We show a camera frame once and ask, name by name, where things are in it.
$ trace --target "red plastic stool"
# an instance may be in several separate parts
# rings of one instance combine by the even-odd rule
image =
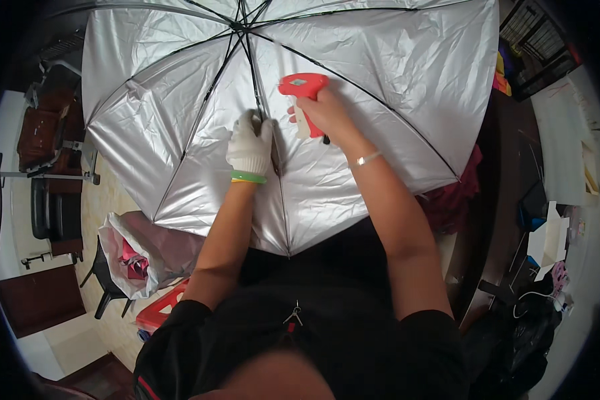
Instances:
[[[162,311],[165,307],[176,306],[178,302],[178,295],[184,292],[187,287],[189,280],[183,280],[170,292],[162,296],[160,299],[149,304],[144,310],[140,311],[136,316],[136,326],[138,329],[145,330],[149,333],[155,332],[156,329],[160,328],[160,325],[167,320],[168,314]]]

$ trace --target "black plastic chair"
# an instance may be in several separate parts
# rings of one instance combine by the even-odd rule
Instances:
[[[89,271],[87,276],[84,277],[84,280],[80,284],[80,287],[84,286],[84,284],[87,283],[87,279],[89,279],[89,277],[93,273],[96,274],[98,282],[100,283],[100,286],[102,286],[102,290],[104,290],[104,293],[102,294],[102,299],[100,299],[100,304],[98,304],[98,309],[96,310],[95,318],[96,319],[102,318],[104,309],[107,308],[107,304],[109,304],[110,300],[114,300],[114,299],[127,299],[127,304],[125,304],[125,309],[124,309],[124,311],[122,311],[122,317],[124,317],[125,314],[127,313],[127,310],[129,309],[129,306],[131,305],[131,302],[133,302],[133,300],[130,300],[126,294],[122,293],[120,288],[118,286],[116,286],[116,284],[113,283],[113,281],[111,280],[111,274],[109,272],[109,265],[107,263],[107,258],[104,255],[104,250],[102,249],[102,246],[100,245],[100,237],[99,236],[98,236],[98,251],[96,252],[96,259],[93,260],[93,266],[91,267],[91,270]]]

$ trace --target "tagging gun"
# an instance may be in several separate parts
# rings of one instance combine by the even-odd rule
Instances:
[[[329,78],[322,74],[312,72],[288,75],[280,79],[278,91],[283,95],[292,95],[296,97],[308,97],[311,100],[317,100],[317,94],[320,89],[329,84]],[[331,141],[329,137],[315,126],[309,116],[304,113],[302,108],[294,105],[296,111],[296,122],[298,124],[299,138],[319,138],[323,136],[322,142],[328,145]]]

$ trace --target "hand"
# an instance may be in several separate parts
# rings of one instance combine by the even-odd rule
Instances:
[[[350,142],[358,141],[362,137],[362,133],[357,130],[342,103],[327,88],[323,88],[318,92],[316,101],[308,97],[299,97],[296,100],[296,105],[302,108],[312,123],[320,128],[331,139],[332,143],[343,150],[349,146]],[[289,121],[295,124],[294,108],[290,107],[287,112],[292,115]]]
[[[264,121],[260,128],[260,135],[256,136],[253,122],[257,120],[253,110],[248,110],[233,124],[226,161],[231,164],[234,171],[264,177],[271,163],[273,120]]]

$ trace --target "silver fabric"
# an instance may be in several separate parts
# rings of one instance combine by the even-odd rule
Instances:
[[[160,3],[200,11],[175,0]],[[231,19],[236,3],[204,2]],[[252,246],[284,255],[347,228],[367,209],[342,152],[296,138],[287,115],[292,100],[277,89],[281,76],[329,76],[362,132],[408,187],[423,193],[462,174],[486,109],[498,43],[495,0],[295,3],[271,2],[253,25],[259,28],[242,38],[253,52],[263,111],[279,124],[272,156],[279,176],[270,168],[269,182],[257,194]],[[260,4],[246,1],[246,12]],[[378,7],[423,10],[352,10],[265,22]],[[237,34],[227,35],[227,29],[164,10],[98,9],[89,19],[83,55],[84,115],[101,155],[156,224],[203,236],[229,186],[229,130],[243,111],[257,107],[249,59],[240,44],[231,52]]]

